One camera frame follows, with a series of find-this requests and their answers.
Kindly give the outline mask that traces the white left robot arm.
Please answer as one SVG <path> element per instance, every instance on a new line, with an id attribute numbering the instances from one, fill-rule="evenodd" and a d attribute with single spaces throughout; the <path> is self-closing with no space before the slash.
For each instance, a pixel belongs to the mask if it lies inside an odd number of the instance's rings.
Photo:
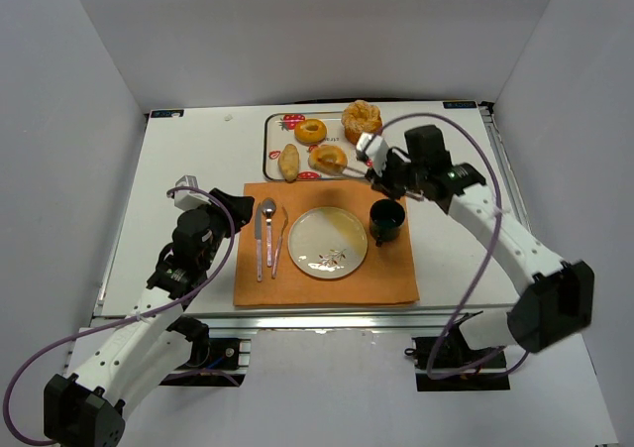
<path id="1" fill-rule="evenodd" d="M 117 445 L 154 388 L 209 355 L 208 326 L 185 311 L 207 284 L 221 243 L 251 221 L 255 200 L 191 186 L 168 195 L 181 213 L 140 298 L 93 355 L 45 387 L 44 432 L 61 446 Z"/>

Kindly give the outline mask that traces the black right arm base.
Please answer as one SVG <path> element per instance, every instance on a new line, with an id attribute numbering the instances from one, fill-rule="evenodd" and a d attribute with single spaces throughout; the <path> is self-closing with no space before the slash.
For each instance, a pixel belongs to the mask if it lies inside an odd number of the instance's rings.
<path id="1" fill-rule="evenodd" d="M 416 389 L 418 392 L 489 392 L 509 391 L 509 377 L 505 375 L 510 367 L 503 352 L 489 358 L 484 364 L 465 370 L 459 375 L 442 380 L 429 378 L 426 367 L 436 339 L 445 325 L 443 317 L 432 316 L 421 326 L 414 326 L 411 340 L 405 345 L 404 357 L 414 366 Z M 445 339 L 433 364 L 433 372 L 444 375 L 463 365 L 474 363 L 482 357 L 494 353 L 493 348 L 480 351 L 470 350 L 454 335 Z"/>

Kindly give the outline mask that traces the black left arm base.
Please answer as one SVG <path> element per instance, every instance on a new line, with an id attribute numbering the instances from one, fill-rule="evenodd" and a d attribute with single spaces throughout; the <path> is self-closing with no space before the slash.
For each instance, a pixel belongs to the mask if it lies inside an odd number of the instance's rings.
<path id="1" fill-rule="evenodd" d="M 190 345 L 188 360 L 160 384 L 167 387 L 238 388 L 242 385 L 251 341 L 211 335 L 200 320 L 182 316 L 167 328 L 183 335 Z"/>

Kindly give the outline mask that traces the metal tongs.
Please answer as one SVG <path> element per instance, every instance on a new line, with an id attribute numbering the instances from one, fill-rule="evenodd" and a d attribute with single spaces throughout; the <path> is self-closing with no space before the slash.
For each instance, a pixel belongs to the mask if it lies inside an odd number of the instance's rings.
<path id="1" fill-rule="evenodd" d="M 387 189 L 382 183 L 375 183 L 373 181 L 373 171 L 372 169 L 368 169 L 366 171 L 352 168 L 350 166 L 338 165 L 338 168 L 335 171 L 335 174 L 340 175 L 343 178 L 348 179 L 356 179 L 358 181 L 362 181 L 363 183 L 368 184 L 373 190 L 380 192 L 384 196 L 397 200 L 403 197 L 409 198 L 415 201 L 423 201 L 424 196 L 421 193 L 412 192 L 409 190 L 400 190 L 400 189 Z"/>

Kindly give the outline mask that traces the yellow ring donut front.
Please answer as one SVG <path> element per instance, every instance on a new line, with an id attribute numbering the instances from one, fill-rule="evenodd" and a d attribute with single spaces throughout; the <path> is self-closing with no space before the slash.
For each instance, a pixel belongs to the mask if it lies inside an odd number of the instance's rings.
<path id="1" fill-rule="evenodd" d="M 309 166 L 327 174 L 341 174 L 348 165 L 346 153 L 338 146 L 323 145 L 316 147 L 309 155 Z"/>

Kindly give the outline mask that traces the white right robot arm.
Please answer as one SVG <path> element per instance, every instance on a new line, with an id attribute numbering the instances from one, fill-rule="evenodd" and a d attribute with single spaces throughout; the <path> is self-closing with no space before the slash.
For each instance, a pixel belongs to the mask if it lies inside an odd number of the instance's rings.
<path id="1" fill-rule="evenodd" d="M 454 164 L 438 127 L 408 130 L 405 142 L 407 150 L 401 152 L 380 135 L 362 135 L 357 157 L 371 162 L 366 178 L 372 188 L 393 199 L 436 203 L 486 248 L 518 294 L 510 310 L 464 318 L 452 333 L 471 350 L 516 345 L 538 353 L 588 327 L 594 289 L 590 266 L 565 261 L 504 213 L 492 178 L 470 164 Z"/>

